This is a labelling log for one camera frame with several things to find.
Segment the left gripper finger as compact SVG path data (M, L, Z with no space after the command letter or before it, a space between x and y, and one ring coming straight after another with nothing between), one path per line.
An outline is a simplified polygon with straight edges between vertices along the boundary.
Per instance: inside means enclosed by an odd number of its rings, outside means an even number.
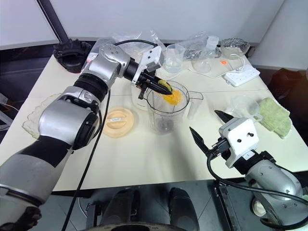
M154 88L162 91L162 89L168 89L169 91L172 91L171 85L163 79L160 79L158 77L154 77Z
M171 95L171 86L168 83L159 84L153 82L148 84L147 88L163 95Z

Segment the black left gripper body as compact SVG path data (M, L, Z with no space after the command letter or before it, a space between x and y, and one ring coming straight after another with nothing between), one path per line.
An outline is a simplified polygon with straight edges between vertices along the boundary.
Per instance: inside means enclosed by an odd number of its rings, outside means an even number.
M143 99L147 89L156 90L154 80L156 79L156 71L143 71L137 81L137 88L140 89L138 99Z

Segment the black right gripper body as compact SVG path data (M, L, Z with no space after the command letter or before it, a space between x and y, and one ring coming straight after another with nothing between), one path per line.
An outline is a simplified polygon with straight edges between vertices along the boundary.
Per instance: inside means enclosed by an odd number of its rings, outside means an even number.
M227 139L219 139L218 142L212 146L212 149L208 149L205 152L205 155L211 160L218 156L221 156L224 160L227 160L231 155L230 147L231 146Z

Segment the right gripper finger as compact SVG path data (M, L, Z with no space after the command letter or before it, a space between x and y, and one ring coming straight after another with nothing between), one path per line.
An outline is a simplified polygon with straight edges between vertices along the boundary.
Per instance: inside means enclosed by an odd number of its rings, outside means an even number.
M221 110L214 110L214 112L224 123L228 123L234 118L232 115L227 114Z
M194 142L200 148L200 150L206 155L211 156L212 153L210 149L204 144L203 138L192 128L190 127L191 134L193 136Z

